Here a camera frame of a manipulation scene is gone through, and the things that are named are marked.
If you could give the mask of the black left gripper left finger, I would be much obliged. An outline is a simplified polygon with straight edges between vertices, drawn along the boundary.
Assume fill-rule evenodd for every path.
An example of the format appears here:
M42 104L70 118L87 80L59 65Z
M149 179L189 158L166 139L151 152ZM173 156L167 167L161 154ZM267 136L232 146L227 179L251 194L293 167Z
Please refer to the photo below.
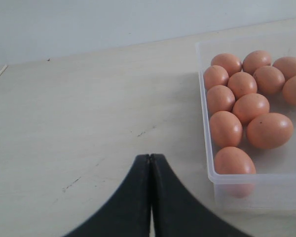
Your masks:
M148 237L149 155L138 155L109 200L68 237Z

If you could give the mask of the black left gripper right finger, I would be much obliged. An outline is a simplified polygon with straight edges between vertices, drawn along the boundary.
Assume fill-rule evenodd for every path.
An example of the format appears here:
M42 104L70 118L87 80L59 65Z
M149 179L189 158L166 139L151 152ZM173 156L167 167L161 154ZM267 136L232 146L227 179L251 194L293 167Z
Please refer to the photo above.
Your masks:
M202 205L163 154L150 155L152 213L157 237L248 237Z

